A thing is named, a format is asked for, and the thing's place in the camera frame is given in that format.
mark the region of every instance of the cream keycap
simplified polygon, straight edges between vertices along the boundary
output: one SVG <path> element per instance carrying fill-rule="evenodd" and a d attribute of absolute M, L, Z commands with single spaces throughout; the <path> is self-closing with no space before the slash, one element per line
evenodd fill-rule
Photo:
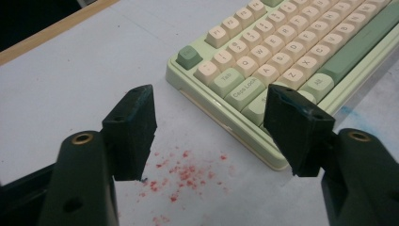
<path fill-rule="evenodd" d="M 247 8 L 237 10 L 234 14 L 234 18 L 238 20 L 243 29 L 247 28 L 255 21 L 252 12 Z"/>
<path fill-rule="evenodd" d="M 263 64 L 252 77 L 258 78 L 265 86 L 276 81 L 279 77 L 277 69 L 269 64 Z"/>
<path fill-rule="evenodd" d="M 288 25 L 295 29 L 296 33 L 299 34 L 309 26 L 309 22 L 303 16 L 296 15 L 290 19 Z"/>
<path fill-rule="evenodd" d="M 263 39 L 267 38 L 275 32 L 275 27 L 265 19 L 261 19 L 258 23 L 256 23 L 253 29 L 258 31 Z"/>
<path fill-rule="evenodd" d="M 205 41 L 216 49 L 229 41 L 229 35 L 221 26 L 215 26 L 209 30 Z"/>
<path fill-rule="evenodd" d="M 258 65 L 263 65 L 272 57 L 272 53 L 266 47 L 257 45 L 248 53 L 248 56 L 255 60 Z"/>
<path fill-rule="evenodd" d="M 315 7 L 305 7 L 302 9 L 299 15 L 303 16 L 311 24 L 316 21 L 317 18 L 319 18 L 321 12 Z"/>
<path fill-rule="evenodd" d="M 274 55 L 285 46 L 285 43 L 280 37 L 271 35 L 262 42 L 262 45 L 270 50 L 270 52 L 272 52 Z"/>
<path fill-rule="evenodd" d="M 261 43 L 262 37 L 257 31 L 249 30 L 243 33 L 240 40 L 243 41 L 249 49 L 252 49 Z"/>
<path fill-rule="evenodd" d="M 232 67 L 235 63 L 235 60 L 232 57 L 231 53 L 229 53 L 227 50 L 219 50 L 217 53 L 214 54 L 214 57 L 211 61 L 218 67 L 221 72 Z"/>
<path fill-rule="evenodd" d="M 226 18 L 220 26 L 228 33 L 230 39 L 243 30 L 238 20 L 232 16 Z"/>
<path fill-rule="evenodd" d="M 264 7 L 264 4 L 259 0 L 250 1 L 247 5 L 247 9 L 252 12 L 255 20 L 258 20 L 266 14 L 266 8 Z"/>
<path fill-rule="evenodd" d="M 291 65 L 294 64 L 293 59 L 288 56 L 287 54 L 284 53 L 276 53 L 274 56 L 272 56 L 269 60 L 267 60 L 267 64 L 270 64 L 271 66 L 275 67 L 277 71 L 282 74 L 284 73 L 287 69 L 291 67 Z"/>
<path fill-rule="evenodd" d="M 249 56 L 239 58 L 234 66 L 234 69 L 245 78 L 250 77 L 258 68 L 258 64 Z"/>
<path fill-rule="evenodd" d="M 194 72 L 194 76 L 206 86 L 208 86 L 219 74 L 220 70 L 213 62 L 209 60 L 205 60 L 200 63 L 200 65 L 197 67 L 197 70 Z"/>
<path fill-rule="evenodd" d="M 247 45 L 241 40 L 231 42 L 226 49 L 235 59 L 245 56 L 249 52 Z"/>
<path fill-rule="evenodd" d="M 292 68 L 302 71 L 308 80 L 317 71 L 317 69 L 320 68 L 320 66 L 321 64 L 317 61 L 317 59 L 305 55 L 301 57 Z"/>
<path fill-rule="evenodd" d="M 284 43 L 288 43 L 297 36 L 297 33 L 295 29 L 285 24 L 275 32 L 275 35 L 281 38 L 284 41 Z"/>
<path fill-rule="evenodd" d="M 302 71 L 291 68 L 279 77 L 278 81 L 286 84 L 291 89 L 297 90 L 306 82 L 306 76 Z"/>
<path fill-rule="evenodd" d="M 319 41 L 319 39 L 316 34 L 311 31 L 302 31 L 294 41 L 301 43 L 305 47 L 306 51 L 309 51 L 313 45 Z"/>
<path fill-rule="evenodd" d="M 290 56 L 293 61 L 296 62 L 306 54 L 306 49 L 303 44 L 297 41 L 291 41 L 284 48 L 282 48 L 281 52 Z"/>
<path fill-rule="evenodd" d="M 298 13 L 298 9 L 292 2 L 285 2 L 279 6 L 279 11 L 285 15 L 286 20 L 290 20 Z"/>

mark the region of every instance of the red particle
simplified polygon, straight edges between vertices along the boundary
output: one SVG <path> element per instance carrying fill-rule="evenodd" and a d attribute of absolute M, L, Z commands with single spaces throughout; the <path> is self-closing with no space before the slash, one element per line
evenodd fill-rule
<path fill-rule="evenodd" d="M 156 181 L 151 181 L 150 187 L 152 191 L 157 191 L 158 187 L 156 186 Z"/>
<path fill-rule="evenodd" d="M 184 153 L 183 153 L 183 157 L 187 157 L 189 154 L 190 154 L 190 152 L 189 152 L 189 151 L 184 151 Z"/>
<path fill-rule="evenodd" d="M 173 193 L 173 194 L 170 196 L 170 201 L 171 201 L 171 202 L 176 202 L 176 201 L 177 201 L 177 198 L 179 198 L 179 195 L 178 195 L 177 193 Z"/>
<path fill-rule="evenodd" d="M 165 216 L 163 216 L 163 215 L 161 215 L 161 219 L 162 219 L 162 221 L 163 221 L 164 223 L 170 222 L 170 219 L 167 218 L 167 217 L 165 217 Z"/>
<path fill-rule="evenodd" d="M 168 178 L 165 178 L 164 181 L 162 182 L 162 186 L 165 186 L 168 183 Z"/>
<path fill-rule="evenodd" d="M 208 178 L 209 178 L 209 179 L 213 179 L 214 177 L 215 177 L 215 173 L 212 172 L 212 171 L 209 171 L 209 172 L 208 172 Z"/>

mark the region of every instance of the screw hole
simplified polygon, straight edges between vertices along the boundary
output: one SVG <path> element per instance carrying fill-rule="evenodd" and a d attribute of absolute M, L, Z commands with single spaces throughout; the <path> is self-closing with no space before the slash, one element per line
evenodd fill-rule
<path fill-rule="evenodd" d="M 319 115 L 319 114 L 315 114 L 313 115 L 317 120 L 322 120 L 324 117 Z"/>
<path fill-rule="evenodd" d="M 64 212 L 72 213 L 82 208 L 83 202 L 79 197 L 71 198 L 64 203 Z"/>
<path fill-rule="evenodd" d="M 349 133 L 349 136 L 355 140 L 362 141 L 362 142 L 369 142 L 371 141 L 370 137 L 362 132 L 355 132 L 352 131 Z"/>
<path fill-rule="evenodd" d="M 124 121 L 124 117 L 123 116 L 117 116 L 114 118 L 114 121 Z"/>
<path fill-rule="evenodd" d="M 92 139 L 92 134 L 80 134 L 72 139 L 72 144 L 81 145 L 90 142 Z"/>

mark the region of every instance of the keycap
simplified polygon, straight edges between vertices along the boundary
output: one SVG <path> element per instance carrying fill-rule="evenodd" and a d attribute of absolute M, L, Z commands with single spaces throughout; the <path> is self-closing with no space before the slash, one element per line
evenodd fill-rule
<path fill-rule="evenodd" d="M 304 31 L 309 26 L 308 20 L 306 20 L 303 16 L 296 15 L 290 19 L 288 25 L 295 29 L 296 33 L 300 33 Z"/>
<path fill-rule="evenodd" d="M 217 66 L 209 60 L 200 63 L 197 70 L 194 72 L 194 76 L 207 86 L 214 81 L 215 77 L 219 74 L 220 71 Z"/>
<path fill-rule="evenodd" d="M 227 41 L 229 41 L 229 39 L 230 38 L 225 29 L 217 25 L 211 30 L 209 30 L 205 41 L 208 42 L 208 44 L 214 46 L 215 48 L 219 48 L 220 46 L 224 45 Z"/>
<path fill-rule="evenodd" d="M 255 60 L 258 65 L 263 65 L 272 57 L 272 53 L 266 47 L 257 45 L 249 52 L 248 56 Z"/>
<path fill-rule="evenodd" d="M 319 103 L 334 88 L 334 86 L 334 81 L 330 76 L 323 73 L 317 73 L 312 76 L 305 85 L 300 88 L 300 90 L 310 93 L 314 97 L 315 102 Z"/>
<path fill-rule="evenodd" d="M 279 71 L 270 64 L 263 64 L 252 77 L 258 78 L 265 86 L 268 86 L 279 77 Z"/>
<path fill-rule="evenodd" d="M 297 36 L 295 29 L 293 29 L 291 26 L 289 26 L 287 24 L 281 26 L 275 32 L 275 35 L 278 36 L 279 38 L 281 38 L 284 41 L 284 43 L 290 42 Z"/>
<path fill-rule="evenodd" d="M 279 36 L 271 35 L 262 42 L 262 45 L 274 55 L 285 46 L 285 43 L 284 40 L 282 40 Z"/>
<path fill-rule="evenodd" d="M 222 22 L 221 27 L 229 34 L 230 38 L 236 36 L 243 30 L 240 22 L 232 16 L 226 18 Z"/>
<path fill-rule="evenodd" d="M 280 4 L 282 0 L 261 0 L 265 5 L 269 7 L 275 7 L 276 5 Z"/>
<path fill-rule="evenodd" d="M 177 55 L 176 62 L 184 67 L 186 70 L 192 69 L 202 61 L 202 57 L 196 49 L 190 45 L 185 46 Z"/>
<path fill-rule="evenodd" d="M 241 41 L 243 41 L 249 49 L 252 49 L 262 42 L 262 37 L 256 30 L 249 30 L 243 33 Z"/>
<path fill-rule="evenodd" d="M 249 56 L 239 58 L 234 66 L 234 69 L 245 78 L 250 77 L 258 68 L 258 64 Z"/>
<path fill-rule="evenodd" d="M 306 54 L 306 49 L 303 44 L 291 41 L 281 50 L 281 52 L 290 56 L 293 59 L 293 62 L 296 62 Z"/>
<path fill-rule="evenodd" d="M 261 19 L 258 23 L 256 23 L 253 29 L 258 31 L 263 39 L 266 39 L 275 32 L 275 27 L 265 19 Z"/>
<path fill-rule="evenodd" d="M 266 8 L 264 8 L 264 4 L 260 0 L 252 0 L 248 3 L 247 9 L 252 12 L 255 20 L 261 18 L 266 13 Z"/>
<path fill-rule="evenodd" d="M 244 76 L 237 70 L 229 68 L 220 75 L 209 85 L 218 96 L 224 98 L 229 92 L 244 81 Z"/>
<path fill-rule="evenodd" d="M 279 79 L 291 89 L 299 89 L 306 82 L 305 74 L 298 69 L 288 69 Z"/>
<path fill-rule="evenodd" d="M 241 8 L 235 12 L 234 18 L 240 22 L 240 25 L 244 28 L 247 28 L 250 24 L 255 21 L 252 12 L 247 8 Z"/>
<path fill-rule="evenodd" d="M 303 16 L 309 23 L 313 23 L 320 16 L 321 12 L 312 6 L 308 6 L 302 9 L 299 15 Z"/>
<path fill-rule="evenodd" d="M 257 96 L 249 105 L 247 105 L 242 113 L 256 125 L 261 125 L 264 117 L 264 109 L 266 107 L 267 89 Z"/>
<path fill-rule="evenodd" d="M 265 89 L 264 84 L 255 77 L 249 77 L 229 93 L 225 100 L 241 111 Z"/>
<path fill-rule="evenodd" d="M 229 46 L 227 47 L 227 51 L 235 59 L 239 59 L 239 58 L 245 56 L 247 54 L 247 52 L 249 52 L 249 48 L 243 41 L 236 40 L 229 44 Z"/>
<path fill-rule="evenodd" d="M 214 54 L 212 62 L 218 67 L 221 72 L 223 72 L 235 64 L 235 59 L 232 57 L 232 54 L 230 54 L 227 50 L 220 50 Z"/>

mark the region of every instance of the space bar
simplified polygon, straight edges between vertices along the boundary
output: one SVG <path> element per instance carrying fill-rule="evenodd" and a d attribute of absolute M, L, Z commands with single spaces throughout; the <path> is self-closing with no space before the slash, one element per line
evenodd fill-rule
<path fill-rule="evenodd" d="M 338 84 L 399 22 L 399 1 L 383 8 L 317 72 Z"/>

